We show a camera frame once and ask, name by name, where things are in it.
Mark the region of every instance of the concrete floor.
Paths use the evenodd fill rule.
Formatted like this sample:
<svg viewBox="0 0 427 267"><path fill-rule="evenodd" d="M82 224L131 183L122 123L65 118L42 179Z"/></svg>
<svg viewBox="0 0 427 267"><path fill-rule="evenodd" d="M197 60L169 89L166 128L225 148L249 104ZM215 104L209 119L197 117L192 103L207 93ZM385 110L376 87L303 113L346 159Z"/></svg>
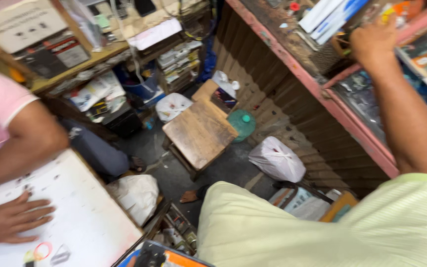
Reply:
<svg viewBox="0 0 427 267"><path fill-rule="evenodd" d="M181 204L179 199L187 190L198 189L202 185L217 181L227 181L246 188L261 198L269 199L277 190L271 186L273 180L260 172L248 161L252 147L246 142L231 144L230 148L207 167L194 183L181 163L162 148L164 124L157 120L152 130L140 130L127 140L120 142L120 147L130 155L142 158L148 165L146 174L157 179L160 191L165 199L173 203L198 226L198 218L202 201Z"/></svg>

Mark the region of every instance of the striped shirt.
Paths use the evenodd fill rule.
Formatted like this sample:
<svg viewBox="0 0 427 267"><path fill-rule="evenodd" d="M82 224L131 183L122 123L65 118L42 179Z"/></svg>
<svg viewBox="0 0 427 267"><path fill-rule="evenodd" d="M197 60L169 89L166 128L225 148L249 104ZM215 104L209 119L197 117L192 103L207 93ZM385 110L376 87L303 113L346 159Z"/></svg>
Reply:
<svg viewBox="0 0 427 267"><path fill-rule="evenodd" d="M217 267L427 266L427 174L380 185L338 223L296 219L218 182L199 218L198 256Z"/></svg>

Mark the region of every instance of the electrical wire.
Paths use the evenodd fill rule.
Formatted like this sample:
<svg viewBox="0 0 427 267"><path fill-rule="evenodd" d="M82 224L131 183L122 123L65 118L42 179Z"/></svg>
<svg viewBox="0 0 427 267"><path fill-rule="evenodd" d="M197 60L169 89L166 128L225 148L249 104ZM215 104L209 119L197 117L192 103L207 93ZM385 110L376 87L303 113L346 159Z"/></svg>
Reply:
<svg viewBox="0 0 427 267"><path fill-rule="evenodd" d="M133 5L133 8L136 8L136 6L134 5L134 0L130 0L130 2ZM110 0L110 5L111 5L112 12L115 14L116 20L118 21L118 25L120 26L120 31L122 32L122 36L128 42L128 40L126 39L126 37L124 35L124 31L123 31L124 30L123 21L120 18L120 15L118 14L118 11L116 10L115 0ZM136 48L134 46L132 46L129 42L128 42L128 45L129 45L129 51L131 52L131 57L133 58L134 66L136 67L135 73L136 73L136 76L138 77L141 85L146 90L148 90L149 92L151 92L151 93L155 92L155 90L149 88L145 84L143 77L139 74L139 62L137 60L138 54L136 53Z"/></svg>
<svg viewBox="0 0 427 267"><path fill-rule="evenodd" d="M187 31L187 27L184 24L184 22L182 21L182 0L179 0L179 14L177 16L169 13L169 11L164 6L163 0L159 0L159 1L161 2L162 9L164 9L164 11L168 15L170 15L171 17L177 18L177 20L181 23L181 27L182 27L182 30L184 31L184 34L186 34L189 38L191 38L193 40L202 41L202 40L205 40L205 39L209 38L210 35L212 35L212 33L214 32L215 27L217 26L217 0L212 0L212 8L211 8L211 10L212 10L212 16L214 17L214 19L213 19L213 21L214 21L213 25L210 27L209 32L205 36L203 36L203 37L193 36L192 34L190 34Z"/></svg>

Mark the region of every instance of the bottle cap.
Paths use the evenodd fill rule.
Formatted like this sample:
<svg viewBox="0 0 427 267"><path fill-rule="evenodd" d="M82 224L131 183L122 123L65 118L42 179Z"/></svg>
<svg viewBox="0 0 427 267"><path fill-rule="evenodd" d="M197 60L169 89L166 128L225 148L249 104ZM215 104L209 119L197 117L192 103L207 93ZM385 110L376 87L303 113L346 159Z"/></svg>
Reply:
<svg viewBox="0 0 427 267"><path fill-rule="evenodd" d="M293 11L298 11L300 8L301 7L298 3L293 2L293 3L289 4L289 9L291 9Z"/></svg>

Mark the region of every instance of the wooden stool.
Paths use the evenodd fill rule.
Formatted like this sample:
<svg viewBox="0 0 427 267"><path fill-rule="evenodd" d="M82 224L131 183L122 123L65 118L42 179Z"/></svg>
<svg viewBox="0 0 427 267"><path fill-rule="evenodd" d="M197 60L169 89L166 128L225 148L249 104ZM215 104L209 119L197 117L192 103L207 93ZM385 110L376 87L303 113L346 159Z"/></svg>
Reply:
<svg viewBox="0 0 427 267"><path fill-rule="evenodd" d="M225 113L204 99L193 103L162 130L166 133L163 148L186 167L192 181L238 136Z"/></svg>

